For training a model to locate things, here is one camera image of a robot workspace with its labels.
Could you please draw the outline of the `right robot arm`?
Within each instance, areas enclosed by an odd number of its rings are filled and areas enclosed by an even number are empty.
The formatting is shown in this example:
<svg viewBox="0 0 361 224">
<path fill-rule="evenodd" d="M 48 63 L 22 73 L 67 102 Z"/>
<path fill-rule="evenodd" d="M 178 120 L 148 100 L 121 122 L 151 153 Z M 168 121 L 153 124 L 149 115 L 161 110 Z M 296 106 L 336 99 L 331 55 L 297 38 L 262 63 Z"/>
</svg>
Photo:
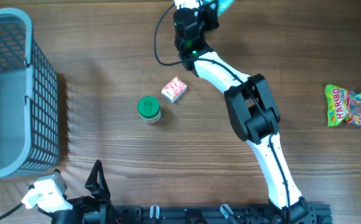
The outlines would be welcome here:
<svg viewBox="0 0 361 224">
<path fill-rule="evenodd" d="M 182 65 L 223 93 L 235 134 L 252 148 L 263 171 L 276 222 L 300 221 L 309 208 L 282 152 L 279 109 L 266 78 L 232 68 L 205 41 L 205 32 L 218 27 L 218 1 L 174 1 L 174 6 L 174 44 Z"/>
</svg>

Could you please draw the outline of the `small red white box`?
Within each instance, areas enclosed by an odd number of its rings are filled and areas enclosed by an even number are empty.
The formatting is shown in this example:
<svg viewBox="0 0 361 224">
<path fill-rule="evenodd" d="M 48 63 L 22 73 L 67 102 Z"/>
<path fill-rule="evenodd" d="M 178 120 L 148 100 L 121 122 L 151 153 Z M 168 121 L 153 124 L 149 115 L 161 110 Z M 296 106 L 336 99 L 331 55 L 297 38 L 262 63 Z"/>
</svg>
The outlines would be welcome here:
<svg viewBox="0 0 361 224">
<path fill-rule="evenodd" d="M 174 77 L 162 90 L 161 93 L 171 103 L 175 103 L 187 90 L 187 85 L 178 77 Z"/>
</svg>

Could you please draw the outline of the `green Haribo candy bag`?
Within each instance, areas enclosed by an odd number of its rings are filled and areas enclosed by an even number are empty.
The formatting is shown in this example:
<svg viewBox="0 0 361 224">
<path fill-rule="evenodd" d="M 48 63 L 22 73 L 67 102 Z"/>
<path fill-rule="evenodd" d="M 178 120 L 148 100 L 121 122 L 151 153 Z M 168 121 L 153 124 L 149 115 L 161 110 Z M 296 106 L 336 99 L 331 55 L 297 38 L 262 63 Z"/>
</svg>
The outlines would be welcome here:
<svg viewBox="0 0 361 224">
<path fill-rule="evenodd" d="M 338 126 L 343 121 L 361 126 L 361 93 L 335 85 L 326 85 L 327 125 Z"/>
</svg>

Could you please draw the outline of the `teal tissue packet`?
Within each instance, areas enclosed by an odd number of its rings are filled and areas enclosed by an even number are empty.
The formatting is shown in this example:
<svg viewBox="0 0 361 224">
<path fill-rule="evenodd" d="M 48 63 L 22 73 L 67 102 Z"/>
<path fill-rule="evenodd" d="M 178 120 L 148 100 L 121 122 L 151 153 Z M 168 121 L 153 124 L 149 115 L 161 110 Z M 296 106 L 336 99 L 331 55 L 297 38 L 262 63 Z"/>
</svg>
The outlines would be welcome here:
<svg viewBox="0 0 361 224">
<path fill-rule="evenodd" d="M 217 16 L 220 17 L 234 2 L 235 0 L 218 0 Z"/>
</svg>

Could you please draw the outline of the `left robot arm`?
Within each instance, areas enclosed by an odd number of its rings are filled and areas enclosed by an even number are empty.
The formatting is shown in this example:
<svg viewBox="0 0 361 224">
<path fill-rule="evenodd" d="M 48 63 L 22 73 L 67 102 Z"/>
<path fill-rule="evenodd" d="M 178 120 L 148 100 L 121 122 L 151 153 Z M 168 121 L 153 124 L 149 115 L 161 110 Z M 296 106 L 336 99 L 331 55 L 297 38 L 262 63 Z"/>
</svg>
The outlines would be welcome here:
<svg viewBox="0 0 361 224">
<path fill-rule="evenodd" d="M 51 213 L 51 223 L 122 223 L 122 218 L 111 203 L 111 194 L 100 160 L 94 163 L 85 188 L 90 191 L 90 196 L 70 199 L 73 208 Z"/>
</svg>

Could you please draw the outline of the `green lid jar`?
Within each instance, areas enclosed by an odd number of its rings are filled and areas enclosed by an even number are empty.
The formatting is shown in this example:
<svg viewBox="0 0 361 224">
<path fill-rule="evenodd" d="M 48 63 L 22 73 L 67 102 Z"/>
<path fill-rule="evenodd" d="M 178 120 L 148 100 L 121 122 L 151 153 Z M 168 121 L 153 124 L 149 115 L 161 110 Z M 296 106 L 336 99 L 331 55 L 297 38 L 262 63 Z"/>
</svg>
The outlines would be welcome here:
<svg viewBox="0 0 361 224">
<path fill-rule="evenodd" d="M 138 102 L 138 113 L 147 124 L 154 124 L 161 118 L 161 107 L 153 96 L 145 96 Z"/>
</svg>

